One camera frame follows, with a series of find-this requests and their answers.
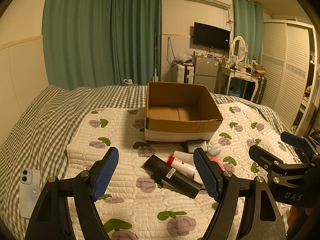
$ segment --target metal screw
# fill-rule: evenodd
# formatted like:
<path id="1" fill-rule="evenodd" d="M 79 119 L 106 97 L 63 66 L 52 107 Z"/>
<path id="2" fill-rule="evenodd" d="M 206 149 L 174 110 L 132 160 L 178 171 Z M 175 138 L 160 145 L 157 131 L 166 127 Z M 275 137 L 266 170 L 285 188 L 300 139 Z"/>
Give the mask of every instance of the metal screw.
<path id="1" fill-rule="evenodd" d="M 232 176 L 232 172 L 231 171 L 224 171 L 223 175 L 226 177 L 231 177 Z"/>
<path id="2" fill-rule="evenodd" d="M 272 180 L 273 180 L 275 183 L 279 183 L 279 182 L 280 182 L 280 180 L 279 180 L 278 177 L 274 177 Z"/>
<path id="3" fill-rule="evenodd" d="M 56 180 L 56 177 L 55 176 L 52 176 L 48 179 L 48 181 L 51 183 L 51 182 L 54 182 Z"/>
<path id="4" fill-rule="evenodd" d="M 257 180 L 258 182 L 263 182 L 263 181 L 264 181 L 263 177 L 261 177 L 261 176 L 257 176 L 257 177 L 256 177 L 256 180 Z"/>
<path id="5" fill-rule="evenodd" d="M 80 176 L 81 177 L 87 177 L 89 175 L 89 171 L 81 171 Z"/>

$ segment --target refrigerator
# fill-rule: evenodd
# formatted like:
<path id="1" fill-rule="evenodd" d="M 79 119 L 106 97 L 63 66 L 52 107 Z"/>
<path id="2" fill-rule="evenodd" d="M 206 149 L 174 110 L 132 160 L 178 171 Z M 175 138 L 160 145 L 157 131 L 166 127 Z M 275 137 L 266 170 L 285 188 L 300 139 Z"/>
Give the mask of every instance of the refrigerator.
<path id="1" fill-rule="evenodd" d="M 209 92 L 214 93 L 218 66 L 214 65 L 214 58 L 196 57 L 194 84 L 204 85 Z"/>

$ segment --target quilted blanket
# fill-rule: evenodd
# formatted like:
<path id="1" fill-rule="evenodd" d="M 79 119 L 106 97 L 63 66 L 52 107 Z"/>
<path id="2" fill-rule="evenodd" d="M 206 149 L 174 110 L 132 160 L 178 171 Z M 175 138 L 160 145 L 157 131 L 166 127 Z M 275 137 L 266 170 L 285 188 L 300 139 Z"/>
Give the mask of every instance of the quilted blanket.
<path id="1" fill-rule="evenodd" d="M 208 148 L 220 146 L 221 153 L 211 157 L 236 176 L 253 179 L 266 172 L 253 162 L 248 149 L 254 144 L 268 150 L 285 163 L 294 163 L 292 154 L 268 122 L 249 106 L 233 102 L 220 104 L 224 117 Z M 95 203 L 106 232 L 111 239 L 196 240 L 203 236 L 217 203 L 201 190 L 195 199 L 180 194 L 143 169 L 152 154 L 167 161 L 180 145 L 149 145 L 144 138 L 144 108 L 93 109 L 81 122 L 67 146 L 67 178 L 88 170 L 114 146 L 119 150 L 119 163 L 105 194 Z M 235 239 L 241 220 L 244 199 L 239 198 L 228 239 Z M 73 198 L 69 199 L 73 228 L 77 239 L 84 239 Z M 280 213 L 287 206 L 278 204 Z"/>

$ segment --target barcode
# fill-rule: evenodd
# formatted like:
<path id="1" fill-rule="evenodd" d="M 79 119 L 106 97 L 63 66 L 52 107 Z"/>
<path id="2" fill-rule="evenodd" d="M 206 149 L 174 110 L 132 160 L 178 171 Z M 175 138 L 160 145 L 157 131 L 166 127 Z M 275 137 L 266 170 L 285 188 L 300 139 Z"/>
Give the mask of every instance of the barcode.
<path id="1" fill-rule="evenodd" d="M 176 171 L 176 169 L 172 168 L 172 169 L 168 172 L 168 174 L 166 175 L 166 177 L 167 177 L 168 179 L 170 179 L 171 176 L 174 174 L 175 171 Z"/>

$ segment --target smartphone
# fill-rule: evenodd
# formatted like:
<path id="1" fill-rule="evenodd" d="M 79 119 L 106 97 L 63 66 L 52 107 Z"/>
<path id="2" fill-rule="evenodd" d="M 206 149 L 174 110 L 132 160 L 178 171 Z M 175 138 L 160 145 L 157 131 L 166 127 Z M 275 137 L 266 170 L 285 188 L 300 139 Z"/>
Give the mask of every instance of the smartphone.
<path id="1" fill-rule="evenodd" d="M 30 219 L 40 195 L 40 171 L 23 168 L 20 172 L 20 215 Z"/>

